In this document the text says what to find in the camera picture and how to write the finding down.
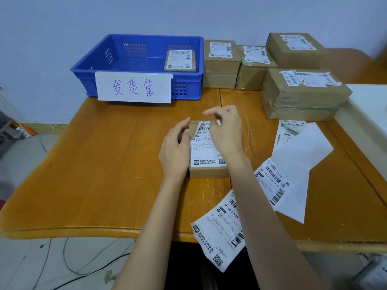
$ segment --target tiled floor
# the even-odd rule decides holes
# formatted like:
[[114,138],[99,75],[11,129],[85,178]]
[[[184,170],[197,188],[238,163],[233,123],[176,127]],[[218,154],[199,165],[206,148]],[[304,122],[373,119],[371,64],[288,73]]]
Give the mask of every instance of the tiled floor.
[[[0,159],[0,185],[7,184],[8,187],[6,192],[0,191],[0,199],[6,199],[11,194],[12,187],[17,187],[44,159],[46,156],[44,148],[49,151],[57,139],[56,135],[38,135],[18,141],[12,146]],[[70,238],[64,256],[72,270],[81,274],[90,273],[102,268],[123,252],[130,252],[133,241],[102,237]],[[0,237],[0,290],[32,290],[39,278],[49,248],[44,271],[35,289],[52,290],[79,277],[65,266],[63,260],[65,242],[66,238],[54,238],[50,245],[50,239],[9,240]],[[356,253],[304,253],[304,255],[328,289],[346,289],[346,281],[363,267]],[[105,277],[110,276],[107,272],[111,270],[111,275],[116,275],[126,258],[127,256],[122,257],[108,268],[74,281],[61,290],[108,290],[113,282],[105,283]]]

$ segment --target crate rim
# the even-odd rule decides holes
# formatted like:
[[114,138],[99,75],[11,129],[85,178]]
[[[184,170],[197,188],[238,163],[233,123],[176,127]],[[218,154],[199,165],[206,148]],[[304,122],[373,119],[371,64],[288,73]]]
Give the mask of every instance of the crate rim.
[[[202,75],[204,72],[204,38],[199,36],[188,36],[188,35],[149,35],[149,34],[123,34],[123,33],[109,33],[107,34],[103,39],[101,39],[90,51],[88,51],[73,67],[70,68],[70,71],[75,72],[83,72],[83,73],[95,73],[95,72],[117,72],[114,70],[84,70],[84,69],[77,69],[77,67],[89,56],[90,53],[92,53],[98,46],[103,43],[107,38],[109,38],[111,35],[132,35],[132,36],[138,36],[138,37],[188,37],[188,38],[200,38],[201,44],[200,44],[200,51],[203,53],[203,55],[200,55],[200,67],[199,72],[147,72],[147,73],[154,73],[154,74],[160,74],[160,73],[171,73],[173,75],[188,75],[188,76],[197,76]],[[129,73],[142,73],[142,71],[121,71],[121,72],[129,72]]]

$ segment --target forearm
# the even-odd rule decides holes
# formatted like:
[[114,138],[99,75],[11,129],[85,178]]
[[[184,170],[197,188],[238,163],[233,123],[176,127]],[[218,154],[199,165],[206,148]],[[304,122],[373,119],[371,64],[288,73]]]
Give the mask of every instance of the forearm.
[[148,220],[113,290],[164,289],[182,180],[163,181]]
[[225,158],[246,248],[261,289],[322,289],[255,178],[244,153]]

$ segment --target person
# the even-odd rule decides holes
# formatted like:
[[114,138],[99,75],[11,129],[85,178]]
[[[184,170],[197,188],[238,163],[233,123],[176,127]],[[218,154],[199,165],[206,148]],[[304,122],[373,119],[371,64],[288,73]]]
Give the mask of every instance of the person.
[[[322,289],[316,273],[291,240],[255,178],[242,147],[242,123],[235,106],[215,107],[204,115],[214,146],[226,161],[238,204],[247,253],[260,289]],[[148,220],[113,290],[163,289],[181,185],[190,162],[190,118],[173,127],[161,145],[164,180]],[[179,134],[183,131],[180,143]]]

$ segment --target red object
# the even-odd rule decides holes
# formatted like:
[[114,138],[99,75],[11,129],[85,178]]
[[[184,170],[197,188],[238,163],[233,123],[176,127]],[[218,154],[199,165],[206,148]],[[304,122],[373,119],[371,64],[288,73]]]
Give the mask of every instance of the red object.
[[0,200],[0,211],[3,208],[4,205],[5,205],[5,200]]

